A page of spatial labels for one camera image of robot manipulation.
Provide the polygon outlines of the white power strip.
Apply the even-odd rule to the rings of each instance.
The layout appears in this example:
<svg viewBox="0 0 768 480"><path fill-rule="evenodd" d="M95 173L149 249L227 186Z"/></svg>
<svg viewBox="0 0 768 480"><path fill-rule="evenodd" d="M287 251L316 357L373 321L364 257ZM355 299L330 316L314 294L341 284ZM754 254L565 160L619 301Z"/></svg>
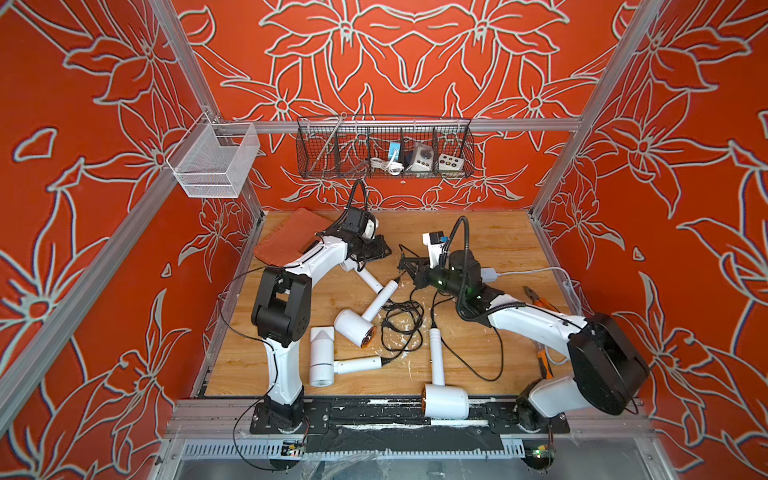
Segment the white power strip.
<svg viewBox="0 0 768 480"><path fill-rule="evenodd" d="M423 257L403 257L399 260L398 269L407 273L413 281L413 276L418 268L429 268L429 259ZM461 267L445 266L441 268L446 274L446 280L460 281L461 280ZM481 267L477 262L472 263L468 267L469 283L474 284L478 282L491 283L498 278L498 273L493 268Z"/></svg>

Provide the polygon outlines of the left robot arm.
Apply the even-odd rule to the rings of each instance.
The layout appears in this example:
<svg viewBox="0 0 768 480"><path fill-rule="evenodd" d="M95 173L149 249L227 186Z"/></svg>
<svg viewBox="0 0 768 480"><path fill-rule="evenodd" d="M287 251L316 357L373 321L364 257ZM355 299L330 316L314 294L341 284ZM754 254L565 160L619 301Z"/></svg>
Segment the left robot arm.
<svg viewBox="0 0 768 480"><path fill-rule="evenodd" d="M383 285L365 268L367 262L391 254L384 237L377 232L378 226L368 208L347 207L336 221L316 234L301 256L264 269L251 322L265 344L272 380L264 407L267 417L280 429L294 430L303 421L299 350L310 325L313 287L340 267L356 272L374 291L376 297L363 314L345 310L331 329L361 348L375 333L373 318L398 288L396 280Z"/></svg>

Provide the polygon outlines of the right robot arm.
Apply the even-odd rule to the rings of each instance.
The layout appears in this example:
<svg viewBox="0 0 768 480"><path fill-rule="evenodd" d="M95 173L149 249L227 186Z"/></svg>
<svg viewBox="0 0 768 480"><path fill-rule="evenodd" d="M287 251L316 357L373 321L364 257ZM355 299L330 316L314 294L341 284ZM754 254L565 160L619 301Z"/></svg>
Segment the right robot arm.
<svg viewBox="0 0 768 480"><path fill-rule="evenodd" d="M483 282L469 250L442 254L439 261L403 257L400 268L415 287L432 286L452 296L462 320L521 335L570 361L570 375L537 380L517 397L513 418L525 431L537 432L550 419L589 406L619 415L650 376L648 364L611 316L568 315L518 300Z"/></svg>

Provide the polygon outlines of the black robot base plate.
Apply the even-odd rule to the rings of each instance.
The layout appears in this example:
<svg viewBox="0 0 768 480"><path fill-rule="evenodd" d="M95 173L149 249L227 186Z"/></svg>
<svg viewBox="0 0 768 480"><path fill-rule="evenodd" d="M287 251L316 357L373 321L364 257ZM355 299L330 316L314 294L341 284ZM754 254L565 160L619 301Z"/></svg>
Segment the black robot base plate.
<svg viewBox="0 0 768 480"><path fill-rule="evenodd" d="M252 434L314 436L345 430L420 429L428 427L476 428L499 435L546 435L570 432L565 415L545 419L536 430L520 422L516 396L472 396L465 419L431 419L422 412L421 400L406 396L308 396L304 399L299 425L291 430L279 427L259 400L243 412L240 420Z"/></svg>

